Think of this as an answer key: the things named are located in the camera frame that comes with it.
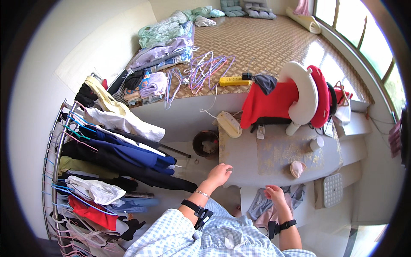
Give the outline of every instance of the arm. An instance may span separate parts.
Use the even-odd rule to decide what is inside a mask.
[[[232,168],[233,167],[231,165],[220,163],[210,171],[207,179],[200,184],[197,190],[210,196],[217,187],[226,183],[227,179],[231,175],[231,171],[227,170]],[[187,200],[204,208],[208,198],[203,194],[194,192]],[[181,211],[181,213],[193,223],[193,226],[197,223],[199,218],[194,215],[194,211],[192,209],[182,205],[178,208],[178,210]]]
[[[277,187],[276,185],[267,186],[264,193],[268,199],[273,201],[278,211],[278,222],[280,224],[293,219],[291,210],[285,201],[284,192],[280,187]],[[291,226],[280,232],[279,249],[281,251],[288,249],[302,249],[300,234],[298,233],[296,226]]]

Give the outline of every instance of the table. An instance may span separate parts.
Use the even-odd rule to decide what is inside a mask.
[[[334,126],[333,137],[319,136],[308,125],[287,136],[286,127],[266,125],[263,140],[256,138],[256,131],[251,134],[251,128],[243,130],[240,137],[231,138],[219,127],[219,162],[233,166],[233,173],[224,186],[295,185],[328,176],[342,166],[341,146]],[[309,142],[316,136],[324,139],[324,147],[312,152]],[[294,178],[289,171],[293,160],[307,165],[299,178]]]

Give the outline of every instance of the white tile floor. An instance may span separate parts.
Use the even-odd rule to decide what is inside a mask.
[[[165,143],[165,145],[192,156],[191,158],[186,158],[177,153],[162,149],[177,159],[177,165],[182,166],[182,168],[176,167],[174,169],[175,173],[173,176],[186,179],[197,185],[205,180],[210,170],[218,164],[218,157],[215,160],[207,160],[204,157],[198,156],[193,150],[192,142]],[[138,220],[144,220],[150,224],[156,221],[165,210],[178,208],[181,205],[181,201],[190,196],[190,193],[186,191],[150,187],[141,182],[139,182],[137,190],[139,192],[152,192],[160,200],[160,204],[149,207],[147,213],[133,214]],[[228,188],[219,187],[213,192],[211,197],[229,212],[237,205],[240,205],[240,189],[235,186]]]
[[[351,230],[353,186],[344,188],[341,203],[315,210],[312,221],[298,228],[303,249],[317,257],[342,257]]]
[[[207,160],[195,154],[192,142],[166,143],[166,145],[191,154],[191,158],[183,157],[177,153],[167,151],[177,159],[174,176],[187,179],[199,185],[207,178],[210,170],[218,164],[218,158]],[[136,213],[134,217],[152,224],[165,210],[178,208],[183,199],[189,197],[190,193],[185,191],[166,190],[149,187],[139,182],[138,191],[152,192],[160,200],[160,204],[149,207],[147,213]],[[240,202],[240,189],[235,186],[229,188],[219,187],[212,194],[212,198],[225,207],[228,211],[233,210]],[[344,189],[343,201],[331,208],[315,210],[314,217],[309,224],[298,228],[302,246],[304,249],[314,252],[317,257],[342,257],[348,241],[351,229],[351,211],[353,203],[353,187]],[[278,237],[272,242],[278,246]]]

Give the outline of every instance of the plaid shirt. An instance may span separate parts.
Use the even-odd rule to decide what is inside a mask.
[[[259,256],[316,257],[307,250],[280,251],[246,216],[235,218],[213,199],[205,208],[214,212],[201,231],[176,209],[166,212],[134,242],[124,257],[131,256]]]

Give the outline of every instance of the red cloth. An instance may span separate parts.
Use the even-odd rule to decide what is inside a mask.
[[[339,89],[339,88],[334,88],[334,91],[335,91],[335,95],[337,96],[337,104],[341,104],[341,103],[342,103],[342,100],[343,100],[341,89]],[[353,97],[353,94],[351,94],[351,93],[349,93],[349,92],[347,92],[347,91],[345,91],[345,95],[347,96],[348,99],[351,99],[351,98]]]
[[[107,85],[107,79],[103,80],[102,86],[105,90],[107,90],[109,88],[109,86]]]
[[[330,95],[326,79],[321,70],[314,65],[310,65],[308,68],[312,69],[311,76],[314,79],[318,91],[318,107],[314,117],[311,119],[311,124],[313,127],[320,128],[324,126],[330,114]]]
[[[265,95],[260,87],[253,83],[242,105],[241,127],[247,129],[260,117],[287,118],[288,109],[298,101],[298,89],[292,82],[277,82],[275,89]]]
[[[94,207],[105,211],[103,207],[100,205],[96,204],[93,201],[87,201],[84,200],[90,205],[93,205]],[[115,224],[117,222],[117,215],[109,215],[102,213],[101,211],[98,211],[94,209],[93,207],[90,207],[88,205],[85,205],[81,201],[79,201],[77,198],[75,198],[72,195],[69,195],[69,205],[73,207],[73,212],[80,215],[81,217],[88,218],[91,221],[94,221],[95,223],[99,224],[102,227],[107,228],[108,230],[115,231]]]

